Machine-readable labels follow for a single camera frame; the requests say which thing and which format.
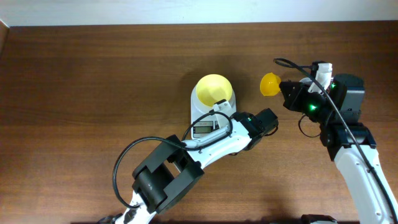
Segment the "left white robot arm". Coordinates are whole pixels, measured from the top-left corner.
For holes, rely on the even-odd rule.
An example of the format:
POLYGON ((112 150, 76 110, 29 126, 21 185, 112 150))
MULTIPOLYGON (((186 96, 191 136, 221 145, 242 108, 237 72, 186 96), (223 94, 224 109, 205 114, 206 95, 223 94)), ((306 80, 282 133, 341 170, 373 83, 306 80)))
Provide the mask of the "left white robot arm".
POLYGON ((253 115, 236 112, 225 115, 223 128, 196 139, 148 136, 126 146, 118 156, 112 173, 116 198, 125 206, 124 213, 104 217, 100 223, 149 223, 176 205, 202 178, 204 169, 224 156, 249 151, 265 136, 278 129, 278 117, 267 108, 253 115), (134 169, 132 199, 125 201, 119 193, 117 173, 127 152, 144 141, 160 144, 134 169))

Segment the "white digital kitchen scale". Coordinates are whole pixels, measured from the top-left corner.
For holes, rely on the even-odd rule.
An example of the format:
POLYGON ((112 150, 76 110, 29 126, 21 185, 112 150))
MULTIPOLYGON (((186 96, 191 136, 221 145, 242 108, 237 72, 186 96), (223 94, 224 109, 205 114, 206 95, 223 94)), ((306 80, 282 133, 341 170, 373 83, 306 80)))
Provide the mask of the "white digital kitchen scale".
MULTIPOLYGON (((190 111, 191 111, 191 123, 196 121, 201 116, 209 113, 212 107, 205 106, 200 100, 197 98, 195 94, 196 87, 194 87, 191 98, 190 98, 190 111)), ((236 108, 236 95, 233 91, 232 97, 229 100, 231 106, 236 108)), ((191 128, 191 137, 192 139, 202 138, 213 131, 218 130, 219 128, 215 128, 215 122, 210 118, 211 115, 206 116, 205 118, 200 119, 192 128, 191 128)))

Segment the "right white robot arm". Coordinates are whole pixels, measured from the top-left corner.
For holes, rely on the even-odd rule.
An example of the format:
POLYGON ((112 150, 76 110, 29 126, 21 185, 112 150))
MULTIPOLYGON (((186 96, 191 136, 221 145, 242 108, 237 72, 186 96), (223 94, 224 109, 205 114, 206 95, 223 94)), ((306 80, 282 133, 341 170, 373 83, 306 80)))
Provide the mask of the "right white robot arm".
POLYGON ((359 122, 364 82, 350 74, 333 78, 327 93, 302 82, 281 82, 284 107, 319 123, 320 140, 342 174, 361 223, 397 223, 397 200, 385 178, 377 144, 359 122))

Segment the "yellow plastic bowl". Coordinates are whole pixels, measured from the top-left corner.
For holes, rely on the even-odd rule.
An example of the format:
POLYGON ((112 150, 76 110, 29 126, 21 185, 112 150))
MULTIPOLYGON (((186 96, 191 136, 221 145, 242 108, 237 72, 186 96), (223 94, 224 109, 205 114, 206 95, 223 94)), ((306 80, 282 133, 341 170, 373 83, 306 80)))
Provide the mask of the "yellow plastic bowl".
POLYGON ((229 80, 224 76, 209 74, 198 81, 195 94, 201 103, 212 107, 221 100, 229 101, 233 94, 233 88, 229 80))

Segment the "yellow measuring scoop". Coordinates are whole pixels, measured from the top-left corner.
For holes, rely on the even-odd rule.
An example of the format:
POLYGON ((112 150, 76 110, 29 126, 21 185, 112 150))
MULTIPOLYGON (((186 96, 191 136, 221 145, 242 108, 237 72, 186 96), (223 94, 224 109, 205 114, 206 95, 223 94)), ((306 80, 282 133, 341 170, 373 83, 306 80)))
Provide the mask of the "yellow measuring scoop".
POLYGON ((267 73, 260 82, 260 91, 263 96, 275 96, 280 92, 281 79, 274 73, 267 73))

